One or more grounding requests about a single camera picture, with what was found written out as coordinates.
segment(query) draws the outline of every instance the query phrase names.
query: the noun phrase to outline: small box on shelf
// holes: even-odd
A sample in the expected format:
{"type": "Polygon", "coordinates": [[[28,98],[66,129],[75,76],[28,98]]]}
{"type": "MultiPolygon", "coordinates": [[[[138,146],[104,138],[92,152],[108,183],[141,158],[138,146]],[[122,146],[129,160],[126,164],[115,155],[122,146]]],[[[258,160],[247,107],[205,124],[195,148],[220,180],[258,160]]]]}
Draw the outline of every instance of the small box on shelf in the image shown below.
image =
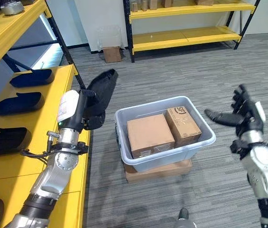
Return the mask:
{"type": "Polygon", "coordinates": [[[164,8],[171,7],[174,0],[162,0],[161,4],[164,8]]]}
{"type": "Polygon", "coordinates": [[[157,10],[157,0],[149,0],[148,4],[150,10],[157,10]]]}
{"type": "Polygon", "coordinates": [[[147,11],[148,10],[148,0],[143,0],[142,1],[141,9],[142,9],[142,11],[147,11]]]}
{"type": "Polygon", "coordinates": [[[132,2],[132,11],[137,12],[138,11],[138,4],[136,2],[132,2]]]}
{"type": "Polygon", "coordinates": [[[204,6],[212,6],[214,4],[214,0],[195,0],[197,5],[204,6]]]}

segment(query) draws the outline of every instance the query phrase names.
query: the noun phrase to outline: yellow shelf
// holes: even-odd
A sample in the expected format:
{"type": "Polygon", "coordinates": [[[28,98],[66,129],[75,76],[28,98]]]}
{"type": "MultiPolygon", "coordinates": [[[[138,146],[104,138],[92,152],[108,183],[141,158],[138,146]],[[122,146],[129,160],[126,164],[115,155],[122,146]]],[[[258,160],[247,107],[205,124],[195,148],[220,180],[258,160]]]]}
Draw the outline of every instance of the yellow shelf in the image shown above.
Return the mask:
{"type": "MultiPolygon", "coordinates": [[[[73,65],[51,69],[55,73],[55,80],[51,84],[31,89],[15,89],[8,84],[0,95],[1,100],[14,96],[16,92],[39,91],[46,97],[46,102],[39,111],[0,117],[0,127],[14,127],[15,123],[23,124],[34,133],[29,146],[34,153],[41,153],[45,149],[47,130],[57,129],[56,115],[60,98],[71,88],[73,76],[77,74],[73,65]]],[[[89,145],[90,137],[91,132],[83,130],[79,141],[89,145]]],[[[49,228],[82,228],[87,165],[88,154],[79,156],[79,163],[50,217],[49,228]]],[[[42,169],[43,163],[37,159],[23,157],[19,154],[0,156],[0,199],[4,202],[4,215],[0,228],[7,225],[14,215],[19,213],[42,169]]]]}
{"type": "Polygon", "coordinates": [[[241,0],[215,0],[212,6],[196,5],[194,0],[175,0],[172,7],[164,8],[158,4],[156,10],[130,12],[129,21],[131,23],[134,19],[164,17],[180,14],[194,14],[194,13],[214,13],[227,12],[237,10],[251,10],[254,13],[255,6],[245,3],[241,0]]]}
{"type": "MultiPolygon", "coordinates": [[[[0,116],[0,128],[26,127],[32,133],[32,140],[28,148],[33,153],[46,150],[47,131],[57,129],[56,116],[61,96],[70,89],[75,75],[74,65],[51,68],[55,80],[49,85],[31,88],[14,88],[7,84],[0,95],[0,101],[15,97],[16,93],[41,92],[46,99],[44,106],[35,112],[17,115],[0,116]]],[[[0,156],[0,179],[40,173],[43,163],[20,154],[0,156]]]]}
{"type": "Polygon", "coordinates": [[[240,35],[226,26],[137,34],[133,35],[133,53],[227,40],[239,41],[240,39],[240,35]]]}
{"type": "Polygon", "coordinates": [[[5,16],[0,11],[0,59],[43,12],[51,17],[45,0],[37,0],[24,8],[24,12],[13,16],[5,16]]]}
{"type": "MultiPolygon", "coordinates": [[[[89,145],[90,131],[83,131],[79,140],[89,145]]],[[[58,200],[50,217],[49,228],[82,228],[88,154],[79,157],[71,180],[58,200]]],[[[0,228],[5,227],[19,213],[38,174],[0,179],[0,199],[4,215],[0,228]]]]}

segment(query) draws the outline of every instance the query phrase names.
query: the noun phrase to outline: black baseboard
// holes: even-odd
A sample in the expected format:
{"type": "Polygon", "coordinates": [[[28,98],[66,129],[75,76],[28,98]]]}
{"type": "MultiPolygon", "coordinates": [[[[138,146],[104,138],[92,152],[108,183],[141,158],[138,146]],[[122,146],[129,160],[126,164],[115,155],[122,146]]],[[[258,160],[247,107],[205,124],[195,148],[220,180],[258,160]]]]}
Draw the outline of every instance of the black baseboard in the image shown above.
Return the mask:
{"type": "Polygon", "coordinates": [[[73,48],[82,48],[82,47],[87,47],[89,44],[78,44],[78,45],[71,45],[67,46],[68,49],[73,49],[73,48]]]}
{"type": "Polygon", "coordinates": [[[91,51],[91,54],[97,54],[97,53],[103,53],[103,50],[101,51],[91,51]]]}

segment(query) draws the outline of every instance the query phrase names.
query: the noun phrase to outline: cardboard box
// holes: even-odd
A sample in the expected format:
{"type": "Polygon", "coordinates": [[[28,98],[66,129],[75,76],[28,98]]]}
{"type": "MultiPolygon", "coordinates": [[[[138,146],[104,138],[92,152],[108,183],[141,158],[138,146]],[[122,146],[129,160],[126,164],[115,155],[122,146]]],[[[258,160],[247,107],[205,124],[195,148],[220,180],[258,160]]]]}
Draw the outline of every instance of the cardboard box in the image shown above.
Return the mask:
{"type": "Polygon", "coordinates": [[[212,6],[214,4],[214,0],[195,0],[197,5],[204,6],[212,6]]]}
{"type": "Polygon", "coordinates": [[[162,0],[161,4],[164,8],[171,7],[173,4],[173,0],[162,0]]]}
{"type": "Polygon", "coordinates": [[[201,131],[185,107],[169,108],[166,121],[175,139],[175,148],[197,142],[201,131]]]}
{"type": "Polygon", "coordinates": [[[148,0],[143,0],[142,1],[141,9],[142,9],[142,11],[147,11],[148,10],[148,0]]]}
{"type": "Polygon", "coordinates": [[[134,159],[174,147],[175,141],[163,114],[130,120],[127,128],[134,159]]]}
{"type": "Polygon", "coordinates": [[[121,62],[121,54],[119,47],[104,47],[103,52],[106,63],[121,62]]]}
{"type": "Polygon", "coordinates": [[[157,10],[157,0],[149,0],[149,9],[157,10]]]}
{"type": "Polygon", "coordinates": [[[129,183],[160,177],[172,177],[188,174],[192,169],[191,160],[183,160],[173,164],[154,168],[145,172],[137,172],[132,166],[124,164],[125,176],[129,183]]]}

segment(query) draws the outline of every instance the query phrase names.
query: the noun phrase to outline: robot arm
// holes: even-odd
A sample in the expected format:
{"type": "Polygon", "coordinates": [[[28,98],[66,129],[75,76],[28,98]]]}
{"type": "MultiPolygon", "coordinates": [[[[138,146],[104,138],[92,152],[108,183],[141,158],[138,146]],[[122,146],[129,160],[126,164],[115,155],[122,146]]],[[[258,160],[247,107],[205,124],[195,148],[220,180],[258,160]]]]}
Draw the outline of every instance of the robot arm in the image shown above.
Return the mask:
{"type": "Polygon", "coordinates": [[[117,72],[109,70],[96,77],[86,90],[71,90],[63,95],[57,118],[59,133],[47,132],[46,152],[41,155],[28,151],[22,153],[43,161],[45,157],[48,159],[20,213],[6,228],[47,228],[51,212],[78,164],[78,156],[88,151],[85,143],[78,141],[79,134],[83,129],[93,130],[103,125],[105,109],[117,78],[117,72]]]}
{"type": "Polygon", "coordinates": [[[236,127],[232,153],[240,154],[240,160],[248,172],[261,212],[261,227],[268,228],[268,142],[263,139],[265,115],[260,102],[254,103],[243,85],[234,91],[233,113],[218,113],[209,109],[206,115],[216,123],[236,127]]]}

